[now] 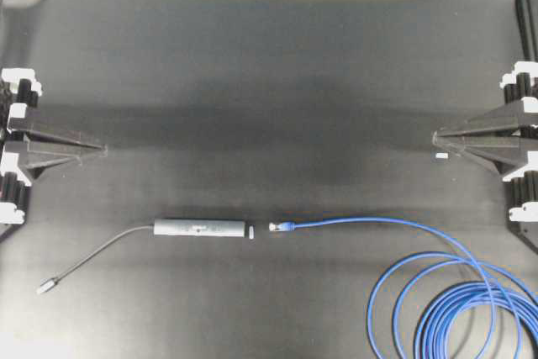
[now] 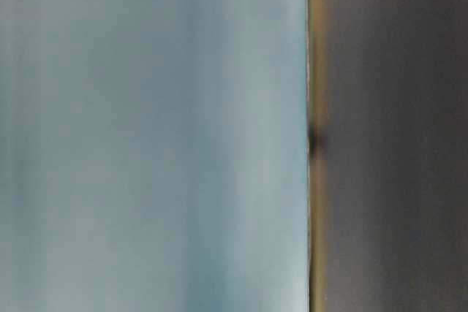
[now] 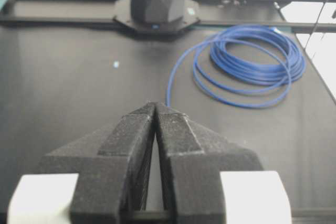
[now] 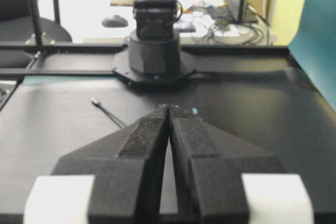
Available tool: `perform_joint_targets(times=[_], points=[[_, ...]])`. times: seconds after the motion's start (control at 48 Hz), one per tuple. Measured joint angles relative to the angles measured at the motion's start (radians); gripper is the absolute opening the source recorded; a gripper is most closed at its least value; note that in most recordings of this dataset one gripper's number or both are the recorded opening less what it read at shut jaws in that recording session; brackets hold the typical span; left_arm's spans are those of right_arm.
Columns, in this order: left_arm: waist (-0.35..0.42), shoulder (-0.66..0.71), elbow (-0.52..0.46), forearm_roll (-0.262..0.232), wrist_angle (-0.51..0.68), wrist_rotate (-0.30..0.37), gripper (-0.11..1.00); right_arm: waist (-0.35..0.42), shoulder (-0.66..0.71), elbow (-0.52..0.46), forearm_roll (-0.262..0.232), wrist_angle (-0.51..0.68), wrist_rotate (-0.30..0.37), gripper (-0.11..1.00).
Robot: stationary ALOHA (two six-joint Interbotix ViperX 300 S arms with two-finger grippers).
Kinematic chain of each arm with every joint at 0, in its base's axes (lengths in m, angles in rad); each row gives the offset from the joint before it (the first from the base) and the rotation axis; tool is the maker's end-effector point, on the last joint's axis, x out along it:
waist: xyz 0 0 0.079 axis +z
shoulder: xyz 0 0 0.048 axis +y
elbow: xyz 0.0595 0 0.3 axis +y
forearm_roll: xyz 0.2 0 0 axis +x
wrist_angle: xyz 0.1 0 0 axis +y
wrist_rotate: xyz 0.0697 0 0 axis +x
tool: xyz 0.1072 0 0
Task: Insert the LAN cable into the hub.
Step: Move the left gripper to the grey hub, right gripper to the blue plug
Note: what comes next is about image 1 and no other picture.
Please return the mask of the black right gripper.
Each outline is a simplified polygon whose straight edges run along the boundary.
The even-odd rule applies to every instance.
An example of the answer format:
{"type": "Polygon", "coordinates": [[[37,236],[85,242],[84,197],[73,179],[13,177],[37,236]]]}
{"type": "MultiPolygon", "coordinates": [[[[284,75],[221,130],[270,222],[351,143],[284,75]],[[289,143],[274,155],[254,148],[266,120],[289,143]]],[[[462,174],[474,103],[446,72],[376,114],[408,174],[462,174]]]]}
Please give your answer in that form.
{"type": "Polygon", "coordinates": [[[500,86],[505,105],[518,107],[529,124],[520,126],[514,115],[482,115],[438,129],[432,143],[503,175],[512,193],[509,219],[537,221],[537,62],[516,62],[500,86]],[[512,137],[479,136],[507,131],[512,137]]]}

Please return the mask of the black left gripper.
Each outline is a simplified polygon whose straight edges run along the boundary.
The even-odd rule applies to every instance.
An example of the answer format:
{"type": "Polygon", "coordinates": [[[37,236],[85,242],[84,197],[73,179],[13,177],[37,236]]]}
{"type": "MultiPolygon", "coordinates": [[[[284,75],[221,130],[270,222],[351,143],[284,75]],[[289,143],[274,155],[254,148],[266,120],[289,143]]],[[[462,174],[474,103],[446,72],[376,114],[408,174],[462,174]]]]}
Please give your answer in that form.
{"type": "Polygon", "coordinates": [[[29,118],[42,96],[35,70],[3,68],[1,90],[1,223],[23,224],[32,183],[46,169],[82,165],[106,156],[108,149],[79,129],[29,118]]]}

